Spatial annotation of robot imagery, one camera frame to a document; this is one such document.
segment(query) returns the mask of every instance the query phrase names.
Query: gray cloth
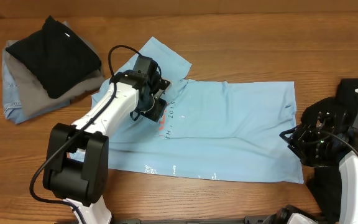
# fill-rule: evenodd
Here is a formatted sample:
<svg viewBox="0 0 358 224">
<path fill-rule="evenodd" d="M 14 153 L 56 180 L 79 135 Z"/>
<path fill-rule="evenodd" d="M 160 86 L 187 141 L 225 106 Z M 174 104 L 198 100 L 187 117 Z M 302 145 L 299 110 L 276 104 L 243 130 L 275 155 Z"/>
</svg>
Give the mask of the gray cloth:
<svg viewBox="0 0 358 224">
<path fill-rule="evenodd" d="M 16 41 L 17 40 L 8 40 L 7 46 L 12 45 Z M 87 40 L 83 39 L 83 41 L 96 53 L 94 47 Z M 38 81 L 37 77 L 33 75 L 23 63 L 7 52 L 5 52 L 4 56 L 6 65 L 16 81 L 20 101 L 22 103 L 22 109 L 26 116 L 37 114 L 42 110 L 70 100 L 86 91 L 95 90 L 99 88 L 105 80 L 102 69 L 95 70 L 90 73 L 87 77 L 88 79 L 80 82 L 61 97 L 51 99 L 49 98 L 47 91 Z"/>
</svg>

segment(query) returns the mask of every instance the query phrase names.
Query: blue denim cloth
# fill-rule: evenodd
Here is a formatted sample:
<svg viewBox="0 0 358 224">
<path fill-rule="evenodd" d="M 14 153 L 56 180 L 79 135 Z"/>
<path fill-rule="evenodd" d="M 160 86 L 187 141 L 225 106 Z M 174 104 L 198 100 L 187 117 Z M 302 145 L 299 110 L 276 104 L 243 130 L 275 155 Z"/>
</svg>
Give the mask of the blue denim cloth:
<svg viewBox="0 0 358 224">
<path fill-rule="evenodd" d="M 140 50 L 172 86 L 160 122 L 128 116 L 109 137 L 109 168 L 199 179 L 303 183 L 299 158 L 279 134 L 295 126 L 293 82 L 185 80 L 191 64 L 151 38 Z M 131 69 L 136 55 L 119 71 Z M 92 107 L 109 86 L 92 96 Z M 76 153 L 72 158 L 83 160 Z"/>
<path fill-rule="evenodd" d="M 2 103 L 4 105 L 4 114 L 6 119 L 10 119 L 15 124 L 20 124 L 36 116 L 40 116 L 41 114 L 70 105 L 69 100 L 52 108 L 40 111 L 33 116 L 27 117 L 24 115 L 15 79 L 13 79 L 13 76 L 9 72 L 4 60 L 5 52 L 5 50 L 2 51 Z"/>
</svg>

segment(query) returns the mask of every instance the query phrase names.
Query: wooden table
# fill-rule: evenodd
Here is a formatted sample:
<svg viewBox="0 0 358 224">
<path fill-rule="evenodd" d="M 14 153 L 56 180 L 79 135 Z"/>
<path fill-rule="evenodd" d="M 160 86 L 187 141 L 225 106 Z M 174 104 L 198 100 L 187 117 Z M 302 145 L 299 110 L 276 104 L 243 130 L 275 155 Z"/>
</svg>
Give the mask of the wooden table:
<svg viewBox="0 0 358 224">
<path fill-rule="evenodd" d="M 141 48 L 152 36 L 193 64 L 189 78 L 228 82 L 295 81 L 297 118 L 314 102 L 333 96 L 341 78 L 358 77 L 358 14 L 248 14 L 191 17 L 67 19 L 103 60 L 117 44 Z M 41 19 L 0 20 L 0 223 L 52 223 L 72 219 L 69 208 L 36 202 L 29 182 L 45 160 L 57 123 L 85 114 L 90 97 L 15 126 L 2 110 L 1 53 L 8 39 L 41 28 Z M 118 68 L 132 53 L 115 52 Z M 53 198 L 36 184 L 36 192 Z M 319 208 L 305 185 L 184 179 L 111 170 L 104 198 L 119 219 L 240 218 L 275 213 L 292 204 Z"/>
</svg>

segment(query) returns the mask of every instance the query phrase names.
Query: wood grain surface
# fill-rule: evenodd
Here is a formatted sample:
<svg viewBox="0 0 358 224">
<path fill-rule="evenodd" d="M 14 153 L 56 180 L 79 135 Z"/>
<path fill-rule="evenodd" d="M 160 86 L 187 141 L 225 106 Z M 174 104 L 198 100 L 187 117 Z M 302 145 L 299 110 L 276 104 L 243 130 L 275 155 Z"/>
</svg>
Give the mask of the wood grain surface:
<svg viewBox="0 0 358 224">
<path fill-rule="evenodd" d="M 358 77 L 358 13 L 248 14 L 190 17 L 72 18 L 73 30 L 92 42 L 108 72 L 107 52 L 117 44 L 140 49 L 152 36 L 193 64 L 188 78 L 229 83 L 295 81 L 297 119 L 309 105 L 335 94 L 341 78 Z M 18 126 L 4 119 L 1 57 L 8 39 L 40 29 L 43 19 L 0 20 L 0 223 L 69 220 L 69 208 L 36 202 L 29 182 L 45 160 L 57 123 L 83 116 L 90 97 Z M 132 54 L 118 50 L 118 68 Z M 311 175 L 311 169 L 304 169 Z M 36 192 L 53 198 L 38 181 Z M 292 204 L 319 208 L 305 185 L 184 179 L 111 170 L 104 198 L 119 219 L 241 218 L 275 213 Z"/>
</svg>

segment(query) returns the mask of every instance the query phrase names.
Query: stack of folded laundry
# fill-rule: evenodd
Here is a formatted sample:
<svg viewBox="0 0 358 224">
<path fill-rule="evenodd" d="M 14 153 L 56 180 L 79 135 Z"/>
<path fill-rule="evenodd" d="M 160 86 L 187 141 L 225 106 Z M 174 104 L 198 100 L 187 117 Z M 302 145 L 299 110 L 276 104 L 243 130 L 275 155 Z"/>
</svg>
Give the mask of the stack of folded laundry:
<svg viewBox="0 0 358 224">
<path fill-rule="evenodd" d="M 19 124 L 69 105 L 104 77 L 94 47 L 50 16 L 41 30 L 7 41 L 2 80 L 5 117 Z"/>
</svg>

